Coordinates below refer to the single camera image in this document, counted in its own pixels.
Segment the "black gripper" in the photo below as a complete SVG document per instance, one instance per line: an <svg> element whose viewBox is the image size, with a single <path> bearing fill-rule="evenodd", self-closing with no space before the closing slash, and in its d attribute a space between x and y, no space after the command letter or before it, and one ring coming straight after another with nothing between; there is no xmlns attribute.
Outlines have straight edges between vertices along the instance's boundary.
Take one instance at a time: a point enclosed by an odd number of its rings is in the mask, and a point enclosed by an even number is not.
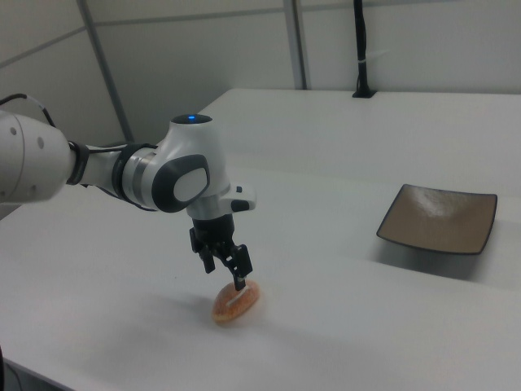
<svg viewBox="0 0 521 391"><path fill-rule="evenodd" d="M213 257L227 260L230 257L230 271L234 278L234 288L241 291L246 287L246 278L252 272L252 262L247 246L234 246L234 220L231 215L223 215L211 220L192 220L190 245L194 253L201 253L206 273L215 270Z"/></svg>

